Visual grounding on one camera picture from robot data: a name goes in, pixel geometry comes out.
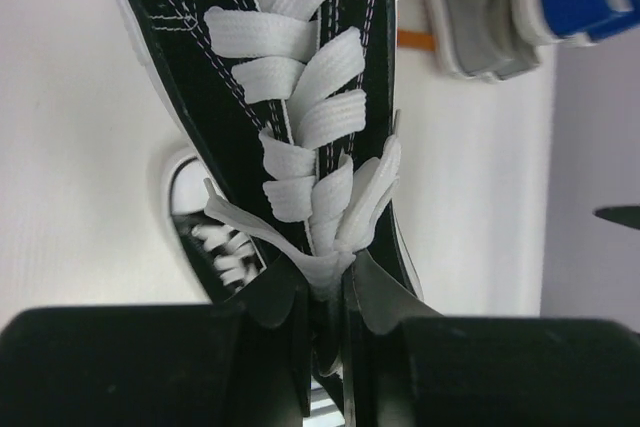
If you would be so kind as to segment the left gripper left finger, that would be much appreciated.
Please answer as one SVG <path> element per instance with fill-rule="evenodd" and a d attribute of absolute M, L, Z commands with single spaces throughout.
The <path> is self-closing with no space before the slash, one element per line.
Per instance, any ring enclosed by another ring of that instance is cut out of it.
<path fill-rule="evenodd" d="M 38 308 L 1 333 L 5 426 L 298 426 L 309 289 L 279 259 L 217 304 Z"/>

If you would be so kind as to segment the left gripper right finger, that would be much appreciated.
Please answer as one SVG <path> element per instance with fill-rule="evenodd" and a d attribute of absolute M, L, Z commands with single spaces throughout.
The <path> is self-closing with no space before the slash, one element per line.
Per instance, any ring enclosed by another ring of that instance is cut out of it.
<path fill-rule="evenodd" d="M 639 422 L 639 337 L 619 323 L 440 316 L 367 252 L 343 298 L 350 426 Z"/>

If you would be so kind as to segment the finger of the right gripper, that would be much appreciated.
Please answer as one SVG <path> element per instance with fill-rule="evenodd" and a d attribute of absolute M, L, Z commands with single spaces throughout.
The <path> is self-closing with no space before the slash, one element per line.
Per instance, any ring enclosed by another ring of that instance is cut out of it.
<path fill-rule="evenodd" d="M 640 205 L 618 205 L 600 207 L 593 214 L 603 220 L 640 230 Z"/>

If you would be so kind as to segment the black sneaker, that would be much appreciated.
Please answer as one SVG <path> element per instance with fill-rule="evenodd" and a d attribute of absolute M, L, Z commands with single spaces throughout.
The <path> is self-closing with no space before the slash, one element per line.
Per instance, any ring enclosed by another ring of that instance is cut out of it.
<path fill-rule="evenodd" d="M 265 270 L 248 235 L 205 213 L 209 174 L 191 147 L 167 149 L 156 173 L 156 219 L 179 267 L 208 301 L 229 299 Z"/>
<path fill-rule="evenodd" d="M 140 62 L 212 179 L 208 216 L 292 261 L 342 365 L 340 284 L 362 253 L 420 291 L 392 204 L 398 0 L 117 0 Z"/>

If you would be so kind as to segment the grey sneaker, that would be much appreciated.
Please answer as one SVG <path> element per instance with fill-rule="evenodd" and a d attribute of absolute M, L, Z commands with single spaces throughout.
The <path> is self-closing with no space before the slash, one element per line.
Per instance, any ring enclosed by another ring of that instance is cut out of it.
<path fill-rule="evenodd" d="M 511 0 L 425 0 L 443 70 L 456 78 L 505 81 L 540 65 L 516 29 Z"/>

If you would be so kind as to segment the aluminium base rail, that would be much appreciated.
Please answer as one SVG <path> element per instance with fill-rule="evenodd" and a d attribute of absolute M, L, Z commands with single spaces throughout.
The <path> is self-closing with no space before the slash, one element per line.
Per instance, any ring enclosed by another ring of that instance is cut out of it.
<path fill-rule="evenodd" d="M 328 392 L 324 383 L 326 383 L 332 391 L 338 389 L 337 398 L 342 401 L 343 393 L 341 388 L 343 382 L 340 374 L 334 374 L 330 377 L 320 377 L 321 383 L 316 378 L 311 380 L 310 391 L 310 415 L 303 421 L 304 427 L 323 427 L 323 426 L 344 426 L 345 420 L 342 409 L 339 407 Z"/>

